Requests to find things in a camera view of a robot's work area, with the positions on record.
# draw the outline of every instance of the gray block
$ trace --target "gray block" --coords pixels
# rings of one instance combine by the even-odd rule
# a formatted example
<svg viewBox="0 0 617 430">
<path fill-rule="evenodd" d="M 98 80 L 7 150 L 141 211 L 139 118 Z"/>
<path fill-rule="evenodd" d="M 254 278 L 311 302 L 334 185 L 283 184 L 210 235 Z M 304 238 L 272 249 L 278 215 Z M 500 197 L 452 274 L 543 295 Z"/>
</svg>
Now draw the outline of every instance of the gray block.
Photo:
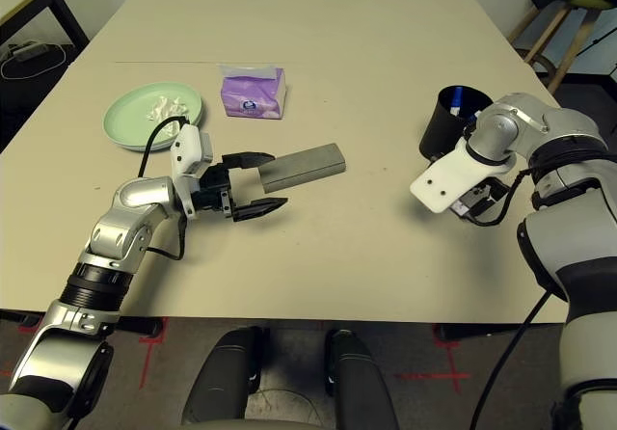
<svg viewBox="0 0 617 430">
<path fill-rule="evenodd" d="M 345 171 L 345 158 L 334 143 L 284 155 L 259 167 L 264 192 L 274 192 Z"/>
</svg>

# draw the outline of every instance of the red tape mark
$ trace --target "red tape mark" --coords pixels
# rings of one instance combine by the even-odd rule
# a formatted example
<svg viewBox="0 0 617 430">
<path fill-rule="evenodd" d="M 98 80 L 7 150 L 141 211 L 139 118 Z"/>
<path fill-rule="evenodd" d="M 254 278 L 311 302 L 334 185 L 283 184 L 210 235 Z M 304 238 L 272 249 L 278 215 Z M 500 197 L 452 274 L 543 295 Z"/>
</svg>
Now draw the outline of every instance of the red tape mark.
<svg viewBox="0 0 617 430">
<path fill-rule="evenodd" d="M 447 355 L 447 361 L 448 361 L 448 364 L 450 365 L 450 373 L 447 375 L 449 375 L 449 378 L 452 379 L 452 387 L 454 388 L 454 391 L 458 394 L 461 394 L 461 384 L 459 383 L 459 379 L 468 379 L 470 375 L 469 374 L 459 374 L 456 370 L 456 364 L 454 363 L 454 353 L 452 353 L 452 349 L 457 348 L 459 346 L 459 342 L 440 340 L 437 335 L 437 329 L 438 329 L 437 324 L 433 324 L 433 342 L 435 343 L 435 346 L 437 346 L 438 348 L 445 349 L 445 353 Z"/>
<path fill-rule="evenodd" d="M 142 369 L 142 378 L 139 381 L 139 390 L 141 390 L 146 384 L 146 377 L 148 376 L 148 367 L 150 366 L 150 355 L 152 353 L 152 346 L 154 343 L 148 344 L 148 351 L 146 352 L 146 360 L 144 361 L 144 368 Z"/>
<path fill-rule="evenodd" d="M 146 385 L 146 378 L 148 376 L 148 369 L 150 366 L 150 357 L 152 356 L 152 347 L 154 345 L 160 345 L 165 341 L 165 333 L 167 332 L 167 322 L 169 318 L 163 318 L 163 329 L 161 329 L 161 333 L 155 338 L 148 338 L 147 336 L 142 336 L 139 339 L 140 343 L 146 343 L 148 345 L 148 350 L 146 351 L 146 359 L 144 360 L 144 368 L 142 369 L 142 377 L 139 381 L 139 390 L 141 390 Z"/>
<path fill-rule="evenodd" d="M 17 326 L 17 330 L 22 332 L 23 334 L 32 334 L 39 329 L 39 325 L 41 321 L 42 321 L 42 316 L 39 318 L 39 322 L 37 323 L 36 326 L 24 327 L 24 326 L 19 325 Z"/>
<path fill-rule="evenodd" d="M 446 379 L 446 380 L 452 380 L 452 379 L 469 379 L 471 378 L 471 375 L 466 374 L 466 373 L 462 373 L 462 372 L 458 372 L 456 374 L 414 374 L 414 373 L 408 373 L 408 374 L 394 374 L 394 377 L 396 377 L 397 379 L 403 379 L 403 380 L 425 380 L 425 379 Z"/>
</svg>

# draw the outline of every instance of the cable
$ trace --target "cable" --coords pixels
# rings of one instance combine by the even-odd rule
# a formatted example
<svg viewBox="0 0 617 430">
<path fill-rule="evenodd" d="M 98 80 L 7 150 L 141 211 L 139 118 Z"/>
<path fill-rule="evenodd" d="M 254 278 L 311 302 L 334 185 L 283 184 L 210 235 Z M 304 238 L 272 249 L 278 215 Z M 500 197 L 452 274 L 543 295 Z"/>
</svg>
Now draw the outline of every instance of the cable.
<svg viewBox="0 0 617 430">
<path fill-rule="evenodd" d="M 79 418 L 73 418 L 70 421 L 70 424 L 67 427 L 67 430 L 75 430 L 75 428 L 77 428 L 77 424 L 79 423 Z"/>
<path fill-rule="evenodd" d="M 48 68 L 46 68 L 44 70 L 38 71 L 37 73 L 33 73 L 32 75 L 27 75 L 27 76 L 6 76 L 4 74 L 4 66 L 15 58 L 15 55 L 13 55 L 12 57 L 10 57 L 6 61 L 4 61 L 2 64 L 0 64 L 0 76 L 4 80 L 7 80 L 7 81 L 29 80 L 30 78 L 34 78 L 36 76 L 43 75 L 44 73 L 47 73 L 49 70 L 53 70 L 54 68 L 58 68 L 64 62 L 67 61 L 67 52 L 65 51 L 65 49 L 60 44 L 51 44 L 51 45 L 52 46 L 56 46 L 62 52 L 62 60 L 58 64 L 55 64 L 55 65 L 53 65 L 51 67 L 48 67 Z"/>
<path fill-rule="evenodd" d="M 177 237 L 178 237 L 178 253 L 177 255 L 170 254 L 169 252 L 161 249 L 157 249 L 156 247 L 147 247 L 146 250 L 148 252 L 153 252 L 155 254 L 162 255 L 174 261 L 180 261 L 184 258 L 184 241 L 186 236 L 186 215 L 182 214 L 177 219 Z"/>
<path fill-rule="evenodd" d="M 182 126 L 188 123 L 188 120 L 186 120 L 186 117 L 174 116 L 174 117 L 167 117 L 166 119 L 164 119 L 163 121 L 161 121 L 160 123 L 156 125 L 156 127 L 150 133 L 150 137 L 148 138 L 148 142 L 146 143 L 146 149 L 144 150 L 144 156 L 142 157 L 142 165 L 139 167 L 139 172 L 137 173 L 137 177 L 144 177 L 144 172 L 146 171 L 146 163 L 148 162 L 150 150 L 152 149 L 152 144 L 154 143 L 154 138 L 156 138 L 156 135 L 161 129 L 163 129 L 165 126 L 167 126 L 172 121 L 179 122 L 180 128 L 182 128 Z"/>
<path fill-rule="evenodd" d="M 489 393 L 491 392 L 491 389 L 493 388 L 493 385 L 495 384 L 495 381 L 496 381 L 497 376 L 499 375 L 499 372 L 501 372 L 501 369 L 505 365 L 506 361 L 508 361 L 508 358 L 510 357 L 510 355 L 514 351 L 514 348 L 517 346 L 517 343 L 519 343 L 519 340 L 521 339 L 521 337 L 523 336 L 523 334 L 529 327 L 529 324 L 531 324 L 531 321 L 533 320 L 534 317 L 536 317 L 536 314 L 538 314 L 538 311 L 542 309 L 542 307 L 547 302 L 549 297 L 550 297 L 550 292 L 547 290 L 546 292 L 544 292 L 544 295 L 542 295 L 540 300 L 538 300 L 538 303 L 536 303 L 535 307 L 533 307 L 533 309 L 529 312 L 529 314 L 527 315 L 527 318 L 521 324 L 520 328 L 514 334 L 514 336 L 510 340 L 510 343 L 508 343 L 508 346 L 506 346 L 505 350 L 501 354 L 501 357 L 495 364 L 495 367 L 493 368 L 493 371 L 491 372 L 491 375 L 489 376 L 489 380 L 486 381 L 486 385 L 484 386 L 484 389 L 482 390 L 482 394 L 480 395 L 480 398 L 478 399 L 478 403 L 475 405 L 475 410 L 473 411 L 473 416 L 471 417 L 471 423 L 469 424 L 469 430 L 475 430 L 478 424 L 478 420 L 480 419 L 480 413 L 482 413 L 482 408 L 484 408 L 484 404 L 486 403 L 486 400 L 489 397 Z"/>
<path fill-rule="evenodd" d="M 177 121 L 178 123 L 180 123 L 180 128 L 182 128 L 182 126 L 188 123 L 188 120 L 186 120 L 186 117 L 174 116 L 174 117 L 167 117 L 166 119 L 164 119 L 163 121 L 161 121 L 160 123 L 156 125 L 156 127 L 150 133 L 148 142 L 146 143 L 146 148 L 144 149 L 144 156 L 142 157 L 142 164 L 139 167 L 139 172 L 137 173 L 137 177 L 144 177 L 144 173 L 146 172 L 146 164 L 148 163 L 148 157 L 150 155 L 150 150 L 152 149 L 152 144 L 154 143 L 154 139 L 156 138 L 156 135 L 159 133 L 161 129 L 163 129 L 165 126 L 167 126 L 172 121 Z M 178 254 L 177 255 L 170 254 L 169 252 L 162 250 L 162 249 L 157 249 L 156 247 L 147 247 L 146 250 L 148 252 L 153 252 L 155 254 L 162 255 L 166 258 L 173 259 L 174 261 L 180 261 L 181 259 L 184 258 L 186 225 L 187 225 L 186 216 L 182 214 L 177 220 L 177 237 L 178 237 Z"/>
<path fill-rule="evenodd" d="M 319 413 L 317 412 L 317 408 L 315 407 L 315 405 L 313 404 L 313 402 L 310 400 L 310 398 L 308 396 L 306 396 L 305 394 L 299 393 L 298 391 L 294 391 L 294 390 L 286 390 L 286 389 L 265 389 L 265 390 L 258 390 L 256 392 L 256 394 L 261 394 L 263 396 L 263 399 L 266 401 L 266 403 L 269 406 L 272 406 L 269 402 L 268 402 L 268 398 L 266 398 L 265 393 L 269 392 L 269 391 L 279 391 L 279 392 L 283 392 L 283 393 L 289 393 L 289 394 L 293 394 L 295 396 L 298 396 L 300 398 L 302 398 L 305 402 L 307 402 L 310 405 L 310 413 L 307 416 L 307 423 L 309 423 L 310 421 L 310 416 L 312 414 L 315 414 L 315 416 L 317 417 L 317 420 L 319 421 L 319 425 L 320 426 L 324 426 L 324 422 L 321 419 L 321 416 L 319 415 Z"/>
<path fill-rule="evenodd" d="M 526 170 L 520 170 L 517 176 L 514 178 L 514 181 L 512 181 L 512 186 L 510 187 L 510 190 L 508 191 L 508 194 L 505 196 L 505 200 L 503 201 L 503 207 L 501 208 L 501 211 L 499 211 L 499 214 L 496 218 L 491 221 L 478 221 L 477 219 L 475 219 L 475 217 L 469 215 L 466 216 L 465 219 L 482 228 L 496 226 L 501 223 L 505 218 L 505 215 L 508 212 L 508 208 L 510 207 L 510 202 L 514 198 L 514 193 L 521 185 L 521 182 L 523 182 L 525 176 L 531 175 L 532 173 L 539 170 L 556 170 L 557 168 L 561 168 L 572 163 L 585 162 L 587 160 L 609 160 L 611 162 L 617 162 L 617 155 L 610 153 L 598 154 L 596 152 L 590 152 L 587 154 L 574 153 L 572 157 L 568 157 L 566 155 L 563 158 L 553 162 L 549 162 L 543 165 L 536 165 Z"/>
</svg>

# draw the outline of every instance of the yellow-green object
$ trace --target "yellow-green object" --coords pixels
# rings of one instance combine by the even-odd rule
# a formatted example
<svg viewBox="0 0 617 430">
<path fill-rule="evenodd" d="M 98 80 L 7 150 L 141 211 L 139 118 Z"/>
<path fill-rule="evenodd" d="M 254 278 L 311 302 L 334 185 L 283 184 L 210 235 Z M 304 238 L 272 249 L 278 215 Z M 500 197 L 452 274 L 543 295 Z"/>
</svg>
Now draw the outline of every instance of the yellow-green object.
<svg viewBox="0 0 617 430">
<path fill-rule="evenodd" d="M 606 0 L 567 0 L 567 3 L 575 8 L 585 8 L 585 9 L 613 9 L 615 7 L 614 4 L 606 1 Z"/>
</svg>

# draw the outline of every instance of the green plate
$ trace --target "green plate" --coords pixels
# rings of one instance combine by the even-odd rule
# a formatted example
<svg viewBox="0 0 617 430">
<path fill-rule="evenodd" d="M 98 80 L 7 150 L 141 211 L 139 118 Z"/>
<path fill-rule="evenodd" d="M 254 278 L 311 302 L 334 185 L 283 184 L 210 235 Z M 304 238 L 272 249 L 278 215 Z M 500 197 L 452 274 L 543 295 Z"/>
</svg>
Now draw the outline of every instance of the green plate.
<svg viewBox="0 0 617 430">
<path fill-rule="evenodd" d="M 191 124 L 198 124 L 203 110 L 200 94 L 190 86 L 164 81 L 151 83 L 126 93 L 114 102 L 103 117 L 103 130 L 114 143 L 129 150 L 143 151 L 148 137 L 156 127 L 156 121 L 147 116 L 159 100 L 159 96 L 180 98 L 180 103 L 188 109 L 187 118 Z M 158 133 L 152 150 L 168 148 L 175 136 L 164 131 Z"/>
</svg>

